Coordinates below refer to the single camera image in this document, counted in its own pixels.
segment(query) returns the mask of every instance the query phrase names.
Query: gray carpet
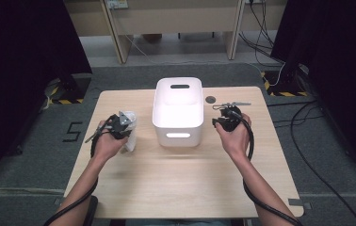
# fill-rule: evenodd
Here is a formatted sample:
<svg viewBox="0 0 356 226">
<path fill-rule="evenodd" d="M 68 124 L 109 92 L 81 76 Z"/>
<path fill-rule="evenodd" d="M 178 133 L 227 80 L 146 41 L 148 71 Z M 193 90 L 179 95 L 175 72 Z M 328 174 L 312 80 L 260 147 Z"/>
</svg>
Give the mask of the gray carpet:
<svg viewBox="0 0 356 226">
<path fill-rule="evenodd" d="M 4 157 L 0 162 L 0 225 L 42 225 L 56 211 L 102 90 L 155 89 L 159 79 L 174 76 L 198 77 L 204 87 L 257 86 L 262 89 L 268 105 L 314 100 L 311 95 L 268 96 L 258 70 L 241 63 L 94 68 L 93 74 L 76 76 L 91 77 L 84 102 L 50 105 L 30 128 L 22 144 L 24 153 Z M 275 125 L 281 126 L 289 124 L 287 120 L 301 107 L 279 105 L 268 109 L 274 121 L 282 121 Z M 314 104 L 299 117 L 305 117 L 308 110 L 308 117 L 323 115 L 318 104 Z M 63 142 L 76 137 L 67 134 L 71 122 L 76 122 L 72 129 L 80 134 L 76 142 Z M 305 215 L 299 218 L 301 222 L 304 225 L 356 225 L 356 219 L 345 205 L 301 159 L 290 128 L 284 126 L 276 130 L 300 197 L 307 206 Z M 306 159 L 356 211 L 356 163 L 346 155 L 330 124 L 325 118 L 309 119 L 295 126 L 294 131 Z M 253 219 L 252 224 L 260 225 L 257 219 Z M 93 225 L 108 225 L 108 221 L 95 219 Z"/>
</svg>

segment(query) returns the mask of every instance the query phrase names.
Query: black handheld controller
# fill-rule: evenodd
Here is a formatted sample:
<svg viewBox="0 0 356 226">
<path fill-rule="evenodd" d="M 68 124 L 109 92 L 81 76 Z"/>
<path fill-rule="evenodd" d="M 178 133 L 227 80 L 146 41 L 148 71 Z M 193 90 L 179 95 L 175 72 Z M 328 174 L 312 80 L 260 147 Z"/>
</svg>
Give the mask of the black handheld controller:
<svg viewBox="0 0 356 226">
<path fill-rule="evenodd" d="M 230 114 L 229 112 L 234 111 L 241 116 L 242 112 L 240 111 L 239 107 L 235 105 L 230 105 L 221 108 L 219 111 L 221 112 L 221 117 L 212 120 L 214 127 L 216 127 L 216 123 L 218 122 L 219 124 L 222 125 L 222 128 L 224 128 L 225 131 L 227 132 L 234 131 L 234 129 L 240 123 L 240 119 Z"/>
</svg>

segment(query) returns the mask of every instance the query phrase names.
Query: black cable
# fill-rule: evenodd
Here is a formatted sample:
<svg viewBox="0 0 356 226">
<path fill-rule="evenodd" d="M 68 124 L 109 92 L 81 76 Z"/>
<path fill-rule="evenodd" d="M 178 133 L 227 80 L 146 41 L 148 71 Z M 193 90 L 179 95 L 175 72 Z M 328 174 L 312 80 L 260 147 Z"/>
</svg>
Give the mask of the black cable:
<svg viewBox="0 0 356 226">
<path fill-rule="evenodd" d="M 305 114 L 305 116 L 304 116 L 302 119 L 295 120 L 295 121 L 301 121 L 301 122 L 300 122 L 300 123 L 297 123 L 297 124 L 294 124 L 294 125 L 301 125 L 301 124 L 305 123 L 307 120 L 310 120 L 310 119 L 319 119 L 319 118 L 324 117 L 324 115 L 322 115 L 322 116 L 317 116 L 317 117 L 308 117 L 308 115 L 311 113 L 311 111 L 314 110 L 314 109 L 316 109 L 316 108 L 318 108 L 318 106 L 315 106 L 315 107 L 313 107 L 313 108 L 310 108 L 310 109 L 307 111 L 307 114 Z M 280 122 L 287 122 L 287 121 L 292 121 L 292 120 L 273 121 L 273 123 L 280 123 Z M 290 126 L 290 124 L 275 126 L 275 128 L 285 127 L 285 126 Z"/>
<path fill-rule="evenodd" d="M 50 225 L 53 221 L 55 221 L 56 219 L 58 219 L 61 216 L 65 215 L 67 212 L 69 212 L 70 210 L 74 209 L 77 205 L 79 205 L 82 202 L 84 202 L 92 194 L 92 192 L 95 190 L 97 185 L 98 185 L 98 179 L 96 179 L 95 184 L 92 186 L 92 188 L 83 197 L 81 197 L 79 200 L 75 201 L 74 203 L 70 204 L 66 208 L 64 208 L 64 209 L 58 211 L 57 213 L 55 213 L 48 220 L 46 220 L 46 222 L 43 225 L 44 226 Z"/>
<path fill-rule="evenodd" d="M 309 102 L 291 102 L 291 103 L 282 103 L 282 104 L 272 104 L 272 105 L 267 105 L 267 106 L 280 106 L 280 105 L 302 105 L 302 104 L 309 104 L 313 103 L 314 101 L 309 101 Z"/>
<path fill-rule="evenodd" d="M 250 143 L 250 147 L 249 147 L 249 153 L 248 153 L 248 158 L 249 160 L 251 160 L 251 157 L 252 157 L 252 153 L 253 153 L 253 150 L 254 150 L 254 135 L 253 135 L 253 132 L 251 130 L 251 127 L 249 125 L 249 123 L 244 120 L 242 118 L 242 116 L 240 116 L 239 114 L 237 114 L 236 112 L 230 110 L 230 109 L 227 109 L 227 114 L 229 116 L 234 116 L 236 117 L 237 119 L 239 119 L 240 121 L 242 121 L 242 123 L 245 125 L 246 129 L 248 130 L 248 133 L 249 133 L 249 143 Z M 290 216 L 288 216 L 287 214 L 261 202 L 257 197 L 255 197 L 251 191 L 249 190 L 249 188 L 247 187 L 246 183 L 245 183 L 245 180 L 243 180 L 243 187 L 245 189 L 245 192 L 246 194 L 249 196 L 249 198 L 255 203 L 257 204 L 258 206 L 262 207 L 263 209 L 267 210 L 268 212 L 282 218 L 282 219 L 285 219 L 286 221 L 288 221 L 289 223 L 293 224 L 293 225 L 296 225 L 296 226 L 301 226 L 301 223 L 295 219 L 295 218 L 291 218 Z"/>
<path fill-rule="evenodd" d="M 90 157 L 93 157 L 93 155 L 95 154 L 95 147 L 96 147 L 96 143 L 98 142 L 98 139 L 101 135 L 109 133 L 109 132 L 102 132 L 105 129 L 105 126 L 107 125 L 107 122 L 110 121 L 115 115 L 110 116 L 105 123 L 96 130 L 96 135 L 92 140 L 92 144 L 90 146 Z M 55 221 L 56 219 L 60 218 L 61 216 L 65 215 L 67 212 L 69 212 L 70 210 L 74 209 L 77 205 L 81 204 L 82 202 L 84 202 L 92 193 L 93 191 L 96 189 L 96 186 L 98 185 L 98 179 L 96 179 L 95 184 L 93 184 L 93 186 L 90 188 L 90 190 L 83 196 L 81 197 L 79 200 L 73 202 L 72 204 L 70 204 L 69 206 L 65 207 L 64 209 L 58 211 L 57 213 L 55 213 L 53 216 L 51 216 L 48 220 L 46 220 L 46 222 L 43 224 L 43 226 L 48 226 L 50 225 L 53 221 Z"/>
<path fill-rule="evenodd" d="M 307 118 L 303 118 L 303 119 L 299 119 L 299 120 L 296 120 L 296 121 L 301 121 L 300 123 L 297 123 L 297 124 L 294 124 L 294 125 L 301 125 L 303 123 L 305 123 L 307 120 L 316 120 L 316 119 L 321 119 L 321 118 L 324 118 L 325 115 L 320 115 L 320 116 L 315 116 L 315 117 L 307 117 Z M 290 126 L 290 124 L 286 124 L 286 125 L 277 125 L 275 126 L 275 128 L 282 128 L 282 127 L 287 127 L 287 126 Z"/>
<path fill-rule="evenodd" d="M 313 101 L 307 105 L 304 105 L 292 118 L 292 121 L 290 123 L 290 135 L 292 137 L 293 143 L 296 146 L 296 149 L 298 150 L 302 160 L 305 162 L 305 164 L 309 167 L 309 169 L 316 175 L 316 177 L 319 178 L 319 180 L 321 180 L 336 196 L 337 198 L 339 198 L 340 201 L 342 201 L 342 203 L 348 208 L 348 210 L 351 212 L 351 214 L 356 218 L 356 213 L 355 211 L 351 208 L 351 206 L 346 202 L 346 200 L 325 180 L 322 178 L 321 175 L 319 175 L 319 173 L 313 168 L 313 166 L 311 166 L 311 164 L 308 162 L 308 160 L 305 158 L 304 154 L 302 153 L 302 151 L 299 148 L 299 145 L 295 139 L 295 134 L 293 131 L 294 128 L 294 121 L 296 119 L 296 117 L 298 116 L 298 114 L 308 105 L 311 105 L 312 103 L 315 103 L 316 101 Z"/>
</svg>

